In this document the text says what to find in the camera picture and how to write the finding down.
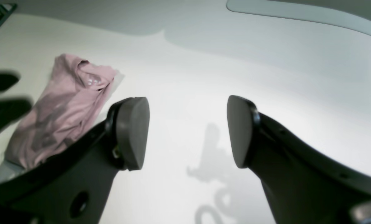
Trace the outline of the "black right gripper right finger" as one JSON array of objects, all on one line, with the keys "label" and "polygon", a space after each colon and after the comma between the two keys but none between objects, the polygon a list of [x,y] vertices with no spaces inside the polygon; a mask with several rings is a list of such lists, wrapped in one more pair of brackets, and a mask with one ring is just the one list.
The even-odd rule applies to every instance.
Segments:
[{"label": "black right gripper right finger", "polygon": [[229,96],[238,168],[259,177],[278,224],[371,224],[371,177],[313,149],[253,102]]}]

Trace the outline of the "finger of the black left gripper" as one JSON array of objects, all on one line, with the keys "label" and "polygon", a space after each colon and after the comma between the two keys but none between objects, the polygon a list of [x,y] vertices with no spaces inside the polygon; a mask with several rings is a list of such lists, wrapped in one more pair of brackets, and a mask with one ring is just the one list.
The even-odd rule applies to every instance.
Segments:
[{"label": "finger of the black left gripper", "polygon": [[0,92],[4,92],[13,87],[19,82],[19,80],[19,75],[9,72],[0,72]]},{"label": "finger of the black left gripper", "polygon": [[12,123],[25,116],[32,108],[28,98],[1,98],[0,99],[0,133]]}]

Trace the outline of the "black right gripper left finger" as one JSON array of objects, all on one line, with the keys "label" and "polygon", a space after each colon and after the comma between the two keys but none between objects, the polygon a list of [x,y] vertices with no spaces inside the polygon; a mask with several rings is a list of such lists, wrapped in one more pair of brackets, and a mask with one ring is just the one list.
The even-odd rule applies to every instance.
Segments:
[{"label": "black right gripper left finger", "polygon": [[149,121],[146,97],[114,103],[64,152],[0,183],[0,224],[97,224],[117,173],[142,169]]}]

